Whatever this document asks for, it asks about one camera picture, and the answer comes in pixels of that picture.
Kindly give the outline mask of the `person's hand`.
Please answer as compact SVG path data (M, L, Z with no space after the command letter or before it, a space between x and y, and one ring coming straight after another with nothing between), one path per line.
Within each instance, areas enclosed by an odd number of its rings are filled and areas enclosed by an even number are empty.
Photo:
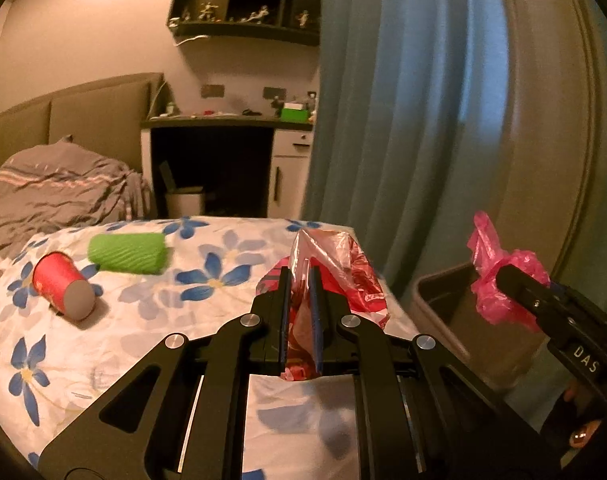
M576 379L573 379L563 393L563 400L566 403L573 404L577 408L589 393L590 391L587 388ZM601 423L600 420L592 420L583 424L579 429L573 430L569 437L570 447L574 450L584 448L599 429Z

